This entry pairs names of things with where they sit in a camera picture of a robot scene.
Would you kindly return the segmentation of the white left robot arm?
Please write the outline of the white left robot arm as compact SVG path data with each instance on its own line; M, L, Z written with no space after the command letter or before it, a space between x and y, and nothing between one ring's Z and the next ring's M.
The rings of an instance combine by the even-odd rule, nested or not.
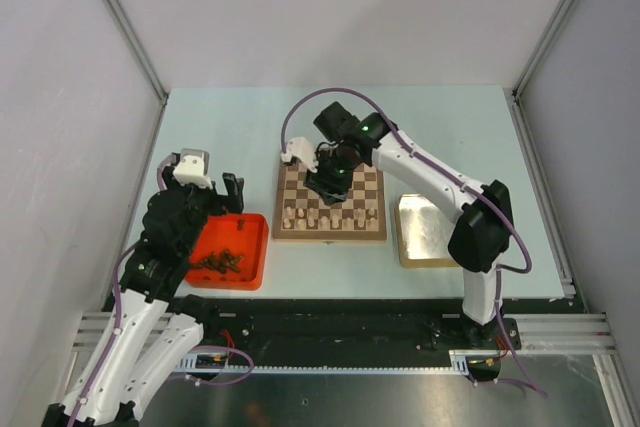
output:
M64 399L48 407L45 426L136 426L178 362L214 344L221 323L205 299L176 301L190 256L208 220L244 210L244 181L223 174L221 195L206 175L162 173L140 238L114 268L114 308L84 371Z

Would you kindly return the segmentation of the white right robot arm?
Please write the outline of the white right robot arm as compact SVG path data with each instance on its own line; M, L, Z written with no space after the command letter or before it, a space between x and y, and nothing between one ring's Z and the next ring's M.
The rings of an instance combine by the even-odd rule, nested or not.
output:
M328 205L342 203L361 165L402 181L430 200L454 225L447 250L463 269L461 335L473 348L484 348L497 336L497 261L509 247L512 221L508 188L500 181L483 184L450 169L405 139L379 113L360 120L334 102L314 119L329 146L311 157L305 186Z

